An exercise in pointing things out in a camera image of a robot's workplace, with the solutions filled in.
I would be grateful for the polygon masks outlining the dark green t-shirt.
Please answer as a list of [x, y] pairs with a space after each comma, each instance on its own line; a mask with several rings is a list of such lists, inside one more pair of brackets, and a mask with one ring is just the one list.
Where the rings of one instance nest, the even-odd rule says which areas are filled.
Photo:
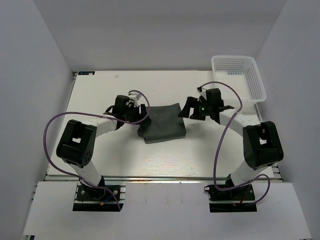
[[181, 112], [179, 103], [164, 106], [152, 106], [149, 110], [151, 125], [145, 130], [137, 130], [139, 137], [146, 144], [160, 143], [182, 139], [186, 136], [186, 127], [183, 118], [178, 117]]

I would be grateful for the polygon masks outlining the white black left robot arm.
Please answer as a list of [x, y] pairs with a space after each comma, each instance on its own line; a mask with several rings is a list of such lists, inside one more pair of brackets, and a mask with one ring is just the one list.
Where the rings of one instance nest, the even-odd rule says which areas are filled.
[[131, 90], [128, 95], [117, 95], [114, 104], [101, 116], [92, 115], [87, 121], [69, 120], [57, 145], [56, 155], [70, 165], [88, 193], [99, 200], [105, 196], [103, 176], [98, 173], [93, 162], [96, 138], [119, 130], [123, 125], [151, 124], [150, 103], [139, 104], [146, 96]]

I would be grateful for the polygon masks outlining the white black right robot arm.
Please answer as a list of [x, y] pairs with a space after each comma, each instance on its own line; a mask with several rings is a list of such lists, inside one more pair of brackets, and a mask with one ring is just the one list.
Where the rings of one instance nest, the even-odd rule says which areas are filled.
[[227, 133], [231, 129], [242, 137], [243, 161], [231, 173], [223, 187], [216, 189], [236, 200], [244, 193], [244, 186], [262, 176], [262, 171], [283, 160], [284, 152], [276, 125], [272, 121], [261, 122], [241, 113], [241, 109], [225, 105], [218, 88], [198, 88], [199, 97], [189, 96], [178, 114], [180, 118], [204, 121], [210, 117], [224, 131], [218, 142], [213, 163], [213, 177], [217, 176], [220, 149]]

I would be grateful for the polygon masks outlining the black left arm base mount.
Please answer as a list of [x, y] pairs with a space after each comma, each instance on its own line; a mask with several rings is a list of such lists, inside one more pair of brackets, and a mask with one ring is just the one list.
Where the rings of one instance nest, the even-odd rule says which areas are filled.
[[73, 212], [120, 212], [112, 194], [103, 189], [79, 184], [75, 191]]

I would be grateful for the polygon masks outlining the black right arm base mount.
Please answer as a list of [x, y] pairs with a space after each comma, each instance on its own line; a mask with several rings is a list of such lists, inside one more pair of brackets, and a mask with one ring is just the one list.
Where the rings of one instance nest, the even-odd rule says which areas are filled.
[[252, 185], [230, 191], [219, 191], [211, 184], [203, 188], [208, 194], [211, 213], [250, 213], [257, 212], [256, 198]]

